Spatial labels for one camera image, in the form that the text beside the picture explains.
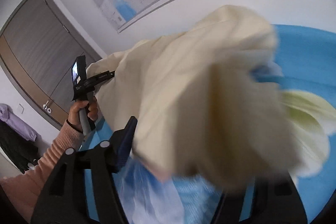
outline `person's hand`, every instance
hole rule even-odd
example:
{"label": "person's hand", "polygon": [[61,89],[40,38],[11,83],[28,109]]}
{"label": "person's hand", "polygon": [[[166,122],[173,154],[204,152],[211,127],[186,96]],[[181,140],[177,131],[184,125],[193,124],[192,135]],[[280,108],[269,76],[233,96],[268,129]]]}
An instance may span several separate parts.
{"label": "person's hand", "polygon": [[[79,120],[79,111],[88,105],[89,101],[77,101],[70,108],[68,122],[79,132],[83,132],[81,122]],[[93,102],[89,105],[88,117],[92,121],[98,119],[98,105],[96,97],[93,97]]]}

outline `purple jacket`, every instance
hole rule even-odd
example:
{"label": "purple jacket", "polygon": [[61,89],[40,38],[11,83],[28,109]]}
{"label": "purple jacket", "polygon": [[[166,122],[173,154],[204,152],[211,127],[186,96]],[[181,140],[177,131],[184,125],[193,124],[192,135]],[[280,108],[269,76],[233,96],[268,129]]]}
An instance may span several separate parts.
{"label": "purple jacket", "polygon": [[36,131],[24,121],[22,121],[19,117],[9,112],[8,105],[6,104],[0,104],[0,120],[8,124],[27,141],[35,142],[37,135]]}

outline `lit screen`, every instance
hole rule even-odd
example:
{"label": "lit screen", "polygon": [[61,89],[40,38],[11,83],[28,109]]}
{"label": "lit screen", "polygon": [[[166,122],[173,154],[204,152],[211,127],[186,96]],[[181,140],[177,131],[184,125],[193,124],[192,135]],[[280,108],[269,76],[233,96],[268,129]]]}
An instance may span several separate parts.
{"label": "lit screen", "polygon": [[77,62],[72,67],[72,80],[75,81],[78,76]]}

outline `person's arm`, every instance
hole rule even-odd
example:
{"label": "person's arm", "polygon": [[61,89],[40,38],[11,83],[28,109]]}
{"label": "person's arm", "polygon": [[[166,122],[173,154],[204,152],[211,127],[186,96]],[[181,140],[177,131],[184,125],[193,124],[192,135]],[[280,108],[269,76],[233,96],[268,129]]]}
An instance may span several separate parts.
{"label": "person's arm", "polygon": [[[38,165],[36,165],[34,170],[28,170],[24,175],[18,175],[14,178],[0,180],[7,197],[27,222],[30,222],[44,183],[63,152],[70,147],[76,150],[80,147],[84,136],[81,133],[78,111],[87,104],[87,101],[76,102],[71,107],[68,120],[52,142],[51,147],[39,159]],[[97,104],[95,102],[91,104],[89,110],[88,116],[92,120],[96,120],[98,118]]]}

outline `sweater sleeve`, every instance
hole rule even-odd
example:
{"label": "sweater sleeve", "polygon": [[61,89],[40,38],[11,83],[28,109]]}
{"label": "sweater sleeve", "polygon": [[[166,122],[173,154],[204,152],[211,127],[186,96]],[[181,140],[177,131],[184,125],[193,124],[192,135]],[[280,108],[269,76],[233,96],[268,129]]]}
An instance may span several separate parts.
{"label": "sweater sleeve", "polygon": [[34,170],[14,178],[0,179],[0,184],[7,197],[23,218],[30,223],[38,196],[51,171],[63,152],[72,147],[78,149],[83,141],[83,134],[64,123],[59,135],[53,140],[51,147],[39,159]]}

